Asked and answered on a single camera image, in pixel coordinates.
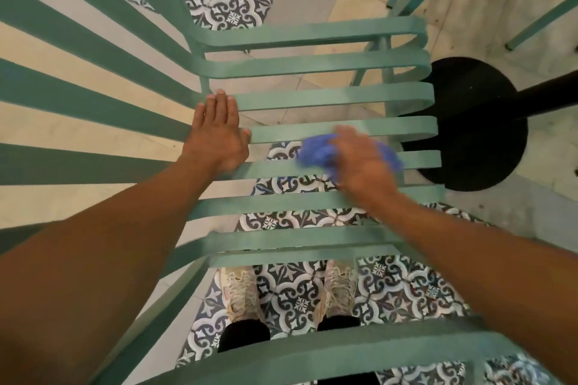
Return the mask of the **black table pole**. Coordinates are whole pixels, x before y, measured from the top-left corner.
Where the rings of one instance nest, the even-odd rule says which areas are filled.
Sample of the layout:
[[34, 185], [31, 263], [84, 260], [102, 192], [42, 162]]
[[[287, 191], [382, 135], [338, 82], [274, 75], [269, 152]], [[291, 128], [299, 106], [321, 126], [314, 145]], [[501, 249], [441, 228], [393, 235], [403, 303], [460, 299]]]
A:
[[578, 69], [519, 91], [509, 118], [525, 119], [575, 105], [578, 105]]

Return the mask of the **green slatted metal chair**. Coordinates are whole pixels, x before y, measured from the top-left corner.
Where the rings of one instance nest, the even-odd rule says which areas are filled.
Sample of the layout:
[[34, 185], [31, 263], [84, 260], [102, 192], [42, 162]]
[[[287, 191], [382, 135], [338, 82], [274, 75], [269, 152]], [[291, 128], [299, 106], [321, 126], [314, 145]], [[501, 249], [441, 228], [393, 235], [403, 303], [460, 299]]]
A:
[[[394, 104], [401, 113], [421, 111], [434, 103], [433, 88], [420, 82], [430, 75], [425, 23], [399, 17], [406, 7], [423, 0], [400, 0], [393, 17], [297, 27], [259, 27], [211, 31], [196, 26], [184, 0], [146, 0], [175, 27], [187, 42], [185, 49], [148, 17], [121, 0], [84, 0], [147, 45], [200, 78], [201, 92], [151, 68], [144, 61], [39, 0], [0, 0], [0, 21], [65, 52], [89, 61], [177, 104], [193, 108], [204, 101], [213, 79], [257, 78], [316, 72], [355, 71], [351, 87], [318, 93], [244, 94], [240, 111], [298, 108], [334, 104]], [[218, 62], [206, 52], [249, 51], [307, 45], [375, 43], [377, 52], [357, 52], [273, 59]], [[367, 69], [391, 74], [385, 83], [359, 87]], [[50, 113], [153, 135], [185, 140], [190, 127], [133, 104], [62, 81], [27, 67], [0, 61], [0, 101]], [[396, 142], [437, 135], [434, 116], [392, 117], [350, 121], [372, 136]], [[69, 150], [0, 145], [0, 185], [135, 183], [165, 167], [163, 162], [133, 157], [98, 155]], [[204, 199], [188, 220], [226, 214], [288, 212], [345, 208], [337, 192], [278, 194], [260, 197]], [[163, 271], [169, 275], [190, 266], [158, 301], [137, 318], [99, 367], [94, 385], [121, 385], [163, 334], [210, 267], [264, 265], [314, 260], [349, 260], [402, 254], [422, 258], [404, 240], [371, 221], [361, 226], [271, 229], [210, 233], [178, 246]], [[304, 337], [273, 339], [267, 343], [224, 353], [186, 368], [160, 374], [139, 385], [292, 385], [316, 379], [380, 372], [392, 367], [462, 362], [468, 385], [484, 384], [490, 359], [523, 350], [508, 338], [488, 330], [481, 318], [456, 317], [416, 322], [365, 325], [308, 333]]]

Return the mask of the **person's black trousers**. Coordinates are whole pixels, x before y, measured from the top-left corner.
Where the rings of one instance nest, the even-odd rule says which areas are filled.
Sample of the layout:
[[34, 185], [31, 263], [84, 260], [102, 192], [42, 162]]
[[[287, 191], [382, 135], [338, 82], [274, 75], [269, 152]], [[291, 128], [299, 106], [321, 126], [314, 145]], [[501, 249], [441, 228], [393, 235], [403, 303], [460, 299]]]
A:
[[[325, 315], [317, 326], [317, 331], [337, 330], [359, 327], [360, 319], [346, 313]], [[247, 345], [265, 342], [271, 339], [268, 326], [258, 319], [243, 319], [226, 326], [221, 335], [218, 353], [227, 352]], [[352, 374], [318, 380], [317, 385], [381, 385], [375, 372]]]

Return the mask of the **black round table base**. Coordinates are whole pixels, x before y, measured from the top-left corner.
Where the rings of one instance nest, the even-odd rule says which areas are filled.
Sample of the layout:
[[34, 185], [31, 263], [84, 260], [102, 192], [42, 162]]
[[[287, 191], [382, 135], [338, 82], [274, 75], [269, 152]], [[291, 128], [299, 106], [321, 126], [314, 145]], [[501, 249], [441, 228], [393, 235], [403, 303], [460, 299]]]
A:
[[434, 137], [402, 142], [404, 151], [438, 150], [442, 165], [419, 173], [456, 192], [478, 192], [503, 182], [519, 165], [528, 139], [528, 121], [497, 111], [517, 93], [499, 69], [464, 56], [432, 63], [424, 82], [433, 86], [435, 103], [409, 116], [437, 118]]

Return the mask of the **person's right beige sneaker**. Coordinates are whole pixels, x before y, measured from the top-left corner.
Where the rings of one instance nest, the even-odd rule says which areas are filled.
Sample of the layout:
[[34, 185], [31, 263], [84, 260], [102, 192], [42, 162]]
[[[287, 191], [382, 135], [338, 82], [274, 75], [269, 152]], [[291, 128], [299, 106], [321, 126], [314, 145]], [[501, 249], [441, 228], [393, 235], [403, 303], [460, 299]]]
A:
[[356, 260], [327, 261], [320, 301], [314, 311], [315, 325], [325, 318], [353, 315], [357, 282]]

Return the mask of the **blue cleaning cloth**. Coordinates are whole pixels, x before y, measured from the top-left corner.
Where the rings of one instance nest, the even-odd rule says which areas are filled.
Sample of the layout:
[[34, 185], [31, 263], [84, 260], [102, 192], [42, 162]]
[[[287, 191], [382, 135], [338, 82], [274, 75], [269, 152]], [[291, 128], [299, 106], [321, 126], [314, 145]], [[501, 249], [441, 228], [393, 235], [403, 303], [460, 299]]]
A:
[[[338, 181], [337, 148], [333, 144], [336, 133], [308, 137], [302, 142], [297, 155], [297, 163], [304, 168], [317, 167], [332, 181]], [[403, 162], [397, 153], [382, 142], [375, 142], [379, 155], [393, 172], [403, 170]]]

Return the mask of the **person's beige sneaker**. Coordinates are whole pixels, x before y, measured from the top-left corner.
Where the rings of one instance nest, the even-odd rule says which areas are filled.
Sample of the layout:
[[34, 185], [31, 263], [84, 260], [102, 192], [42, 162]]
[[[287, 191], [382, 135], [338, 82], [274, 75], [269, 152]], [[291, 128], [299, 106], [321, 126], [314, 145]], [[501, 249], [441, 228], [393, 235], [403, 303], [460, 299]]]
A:
[[253, 266], [230, 266], [219, 269], [223, 303], [230, 323], [256, 320], [265, 323]]
[[353, 315], [357, 282], [356, 260], [327, 261], [320, 301], [314, 311], [315, 325], [325, 318]]

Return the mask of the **person's left forearm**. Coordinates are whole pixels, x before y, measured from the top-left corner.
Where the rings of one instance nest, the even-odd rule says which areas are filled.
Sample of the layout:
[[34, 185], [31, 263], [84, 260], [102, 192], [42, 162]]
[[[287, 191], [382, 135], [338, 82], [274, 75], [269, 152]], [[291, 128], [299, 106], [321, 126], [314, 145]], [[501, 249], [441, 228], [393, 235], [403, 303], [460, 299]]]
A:
[[86, 385], [153, 292], [200, 195], [245, 160], [182, 155], [0, 256], [0, 385]]

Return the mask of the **person's right forearm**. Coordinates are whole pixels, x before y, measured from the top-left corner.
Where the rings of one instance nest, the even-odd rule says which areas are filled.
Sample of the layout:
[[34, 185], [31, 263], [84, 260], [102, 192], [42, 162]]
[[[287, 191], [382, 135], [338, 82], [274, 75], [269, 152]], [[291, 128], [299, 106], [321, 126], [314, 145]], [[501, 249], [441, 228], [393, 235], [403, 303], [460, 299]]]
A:
[[419, 205], [352, 192], [442, 274], [493, 330], [567, 385], [578, 385], [578, 254]]

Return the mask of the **person's left hand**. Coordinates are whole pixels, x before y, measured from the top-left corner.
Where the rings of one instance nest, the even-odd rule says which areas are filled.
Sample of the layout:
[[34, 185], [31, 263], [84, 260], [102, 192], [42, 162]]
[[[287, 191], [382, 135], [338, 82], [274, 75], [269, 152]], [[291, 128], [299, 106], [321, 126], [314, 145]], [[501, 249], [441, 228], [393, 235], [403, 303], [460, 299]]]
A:
[[249, 156], [238, 156], [240, 116], [234, 96], [228, 97], [228, 120], [224, 125], [215, 122], [216, 92], [206, 97], [205, 120], [201, 128], [194, 128], [186, 138], [177, 162], [212, 177], [227, 174], [237, 169]]

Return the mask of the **person's left beige sneaker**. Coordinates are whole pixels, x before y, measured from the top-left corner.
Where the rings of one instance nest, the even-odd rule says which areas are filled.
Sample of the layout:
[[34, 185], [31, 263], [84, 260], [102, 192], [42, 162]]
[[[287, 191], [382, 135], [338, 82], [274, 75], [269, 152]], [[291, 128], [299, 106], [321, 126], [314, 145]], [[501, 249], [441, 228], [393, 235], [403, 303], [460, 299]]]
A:
[[256, 320], [265, 323], [253, 266], [230, 266], [219, 269], [223, 303], [230, 323]]

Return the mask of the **person's right hand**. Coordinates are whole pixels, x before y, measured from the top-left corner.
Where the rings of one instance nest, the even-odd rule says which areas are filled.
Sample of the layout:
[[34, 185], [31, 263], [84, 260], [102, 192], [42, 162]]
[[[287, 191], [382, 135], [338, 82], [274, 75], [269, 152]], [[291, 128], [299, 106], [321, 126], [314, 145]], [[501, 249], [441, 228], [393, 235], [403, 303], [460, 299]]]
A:
[[355, 206], [377, 216], [398, 193], [394, 174], [384, 160], [339, 160], [337, 186]]

